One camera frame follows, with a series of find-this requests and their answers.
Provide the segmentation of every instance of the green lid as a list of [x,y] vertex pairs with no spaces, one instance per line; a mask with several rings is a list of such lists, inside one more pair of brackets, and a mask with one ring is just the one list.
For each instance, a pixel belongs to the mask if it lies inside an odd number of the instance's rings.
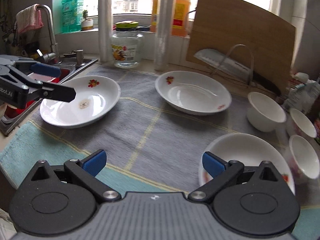
[[116,23],[116,28],[119,29],[128,29],[128,28],[136,28],[138,27],[139,23],[135,21],[123,21]]

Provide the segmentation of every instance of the bowl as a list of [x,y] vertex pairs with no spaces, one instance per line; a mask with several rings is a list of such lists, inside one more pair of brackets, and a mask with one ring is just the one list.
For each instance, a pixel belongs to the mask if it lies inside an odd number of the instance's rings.
[[169,105],[193,115],[226,110],[231,104],[229,91],[211,77],[189,71],[171,71],[156,79],[156,90]]
[[296,184],[306,183],[309,179],[319,177],[319,158],[305,138],[292,135],[283,157],[290,167]]
[[115,106],[121,94],[118,83],[103,76],[74,78],[63,85],[75,89],[73,101],[44,99],[40,106],[44,121],[63,128],[83,127],[99,120]]
[[289,113],[290,116],[286,123],[286,130],[289,136],[297,134],[306,140],[316,138],[316,128],[308,117],[295,108],[290,108]]
[[[215,139],[204,152],[209,151],[225,160],[237,160],[245,166],[259,166],[262,161],[271,161],[282,176],[287,177],[287,184],[295,194],[294,180],[288,164],[282,155],[269,143],[254,135],[246,133],[226,134]],[[212,177],[202,166],[202,156],[199,163],[200,186],[210,181]]]
[[270,97],[251,92],[248,94],[251,107],[247,111],[247,118],[250,124],[262,132],[271,132],[284,123],[286,115],[281,106]]

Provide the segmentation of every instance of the wooden cutting board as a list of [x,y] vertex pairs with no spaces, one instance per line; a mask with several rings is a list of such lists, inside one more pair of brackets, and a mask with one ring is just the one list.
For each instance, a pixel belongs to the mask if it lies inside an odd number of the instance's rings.
[[[243,0],[198,0],[186,60],[206,65],[193,57],[201,49],[227,54],[236,44],[254,54],[254,71],[273,82],[282,93],[289,80],[295,27],[271,12]],[[250,68],[247,48],[230,55]]]

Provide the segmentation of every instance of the glass jar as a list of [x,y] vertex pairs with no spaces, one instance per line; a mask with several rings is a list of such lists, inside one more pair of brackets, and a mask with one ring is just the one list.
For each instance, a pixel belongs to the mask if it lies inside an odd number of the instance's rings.
[[112,53],[115,66],[137,67],[141,62],[143,35],[139,33],[138,22],[116,23],[116,33],[112,35]]

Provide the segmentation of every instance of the plate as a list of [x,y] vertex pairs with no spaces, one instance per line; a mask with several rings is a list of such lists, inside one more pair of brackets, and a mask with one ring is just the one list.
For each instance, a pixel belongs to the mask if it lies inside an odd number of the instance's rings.
[[169,105],[187,114],[214,114],[231,104],[231,95],[223,85],[195,72],[164,73],[156,79],[155,86]]
[[[215,139],[204,152],[209,151],[226,162],[237,160],[245,166],[259,166],[262,161],[271,161],[280,174],[287,175],[288,186],[295,194],[294,180],[290,168],[282,155],[269,143],[245,133],[226,134]],[[199,184],[204,185],[212,177],[199,163]]]
[[99,120],[115,106],[121,94],[117,82],[102,76],[74,78],[63,85],[75,89],[73,101],[44,99],[40,106],[44,121],[63,128],[83,127]]

